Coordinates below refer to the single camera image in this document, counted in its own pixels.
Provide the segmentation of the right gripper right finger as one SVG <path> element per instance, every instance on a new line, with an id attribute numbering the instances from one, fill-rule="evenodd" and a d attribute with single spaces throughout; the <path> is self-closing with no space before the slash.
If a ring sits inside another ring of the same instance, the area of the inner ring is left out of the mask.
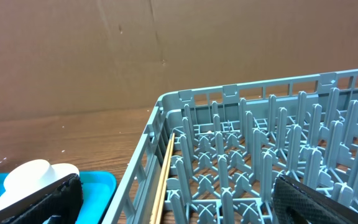
<path id="1" fill-rule="evenodd" d="M 272 194 L 279 224 L 358 224 L 358 213 L 295 179 L 280 175 Z"/>

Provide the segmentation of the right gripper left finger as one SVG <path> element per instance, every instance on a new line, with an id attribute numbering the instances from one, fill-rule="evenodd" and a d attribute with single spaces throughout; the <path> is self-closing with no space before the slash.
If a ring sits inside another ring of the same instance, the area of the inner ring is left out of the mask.
<path id="1" fill-rule="evenodd" d="M 0 210 L 0 224 L 74 224 L 82 205 L 80 177 L 69 174 Z"/>

